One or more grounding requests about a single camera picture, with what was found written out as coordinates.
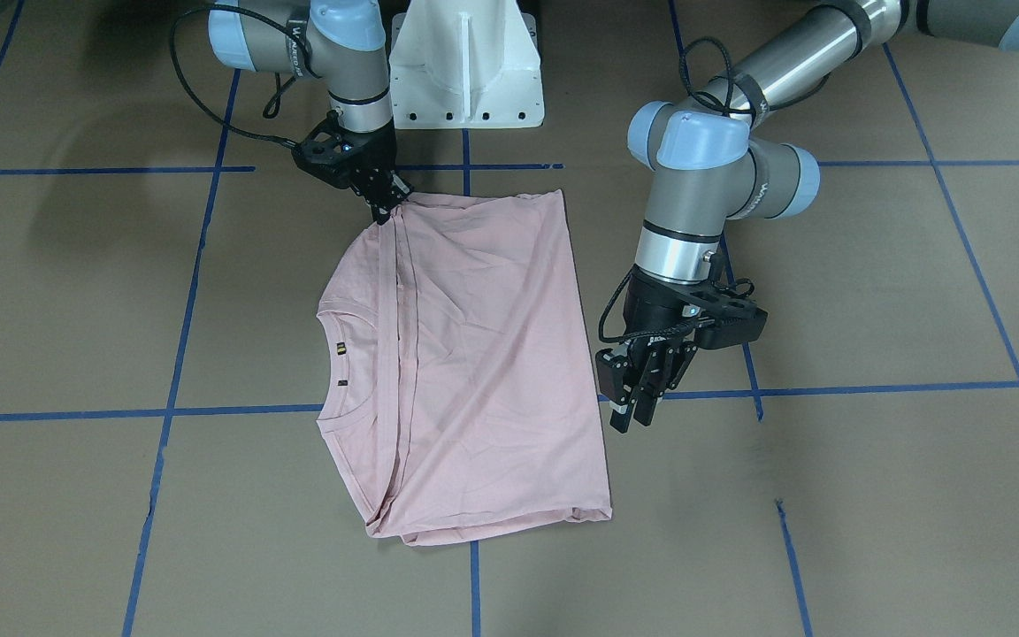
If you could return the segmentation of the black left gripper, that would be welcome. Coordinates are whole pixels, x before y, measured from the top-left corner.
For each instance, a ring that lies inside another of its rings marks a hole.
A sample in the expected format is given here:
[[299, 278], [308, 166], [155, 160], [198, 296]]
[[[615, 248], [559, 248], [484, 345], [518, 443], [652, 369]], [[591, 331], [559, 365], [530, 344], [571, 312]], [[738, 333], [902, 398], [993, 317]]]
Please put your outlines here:
[[[630, 274], [623, 307], [625, 335], [662, 331], [684, 321], [687, 302], [677, 293], [691, 294], [705, 283], [663, 281], [641, 270]], [[610, 404], [610, 426], [619, 433], [627, 433], [633, 422], [650, 426], [656, 406], [678, 387], [696, 351], [696, 341], [686, 334], [642, 337], [598, 350], [598, 394]]]

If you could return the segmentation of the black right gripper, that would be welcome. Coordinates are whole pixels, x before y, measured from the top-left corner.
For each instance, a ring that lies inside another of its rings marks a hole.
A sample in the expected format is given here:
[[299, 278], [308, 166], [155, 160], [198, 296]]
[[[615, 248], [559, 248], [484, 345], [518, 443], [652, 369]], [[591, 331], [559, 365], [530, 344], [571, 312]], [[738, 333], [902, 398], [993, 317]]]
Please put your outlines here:
[[372, 208], [376, 225], [384, 226], [412, 193], [410, 185], [395, 170], [397, 141], [393, 124], [385, 124], [375, 132], [351, 132], [360, 149], [353, 169], [353, 192]]

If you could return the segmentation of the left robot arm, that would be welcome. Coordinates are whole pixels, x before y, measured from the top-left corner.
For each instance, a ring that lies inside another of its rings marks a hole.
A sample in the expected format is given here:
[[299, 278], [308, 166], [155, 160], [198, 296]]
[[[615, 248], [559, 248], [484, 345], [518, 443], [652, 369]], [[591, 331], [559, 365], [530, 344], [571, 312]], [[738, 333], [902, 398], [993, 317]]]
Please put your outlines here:
[[1019, 394], [1019, 3], [903, 4], [907, 25], [776, 109], [822, 192], [732, 223], [732, 277], [770, 319], [741, 395]]

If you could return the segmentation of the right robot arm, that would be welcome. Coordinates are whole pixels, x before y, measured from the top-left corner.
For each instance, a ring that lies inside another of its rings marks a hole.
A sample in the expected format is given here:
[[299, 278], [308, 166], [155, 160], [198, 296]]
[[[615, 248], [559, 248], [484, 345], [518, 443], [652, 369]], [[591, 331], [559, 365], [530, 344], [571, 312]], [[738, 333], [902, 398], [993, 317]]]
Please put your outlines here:
[[[376, 1], [109, 1], [90, 28], [97, 65], [147, 57], [166, 47], [183, 93], [227, 132], [290, 150], [304, 173], [364, 199], [385, 225], [412, 192], [396, 169], [383, 17]], [[211, 52], [226, 67], [269, 73], [275, 88], [263, 116], [278, 117], [294, 85], [322, 81], [329, 109], [302, 140], [227, 125], [193, 90], [180, 64], [178, 33], [202, 21]]]

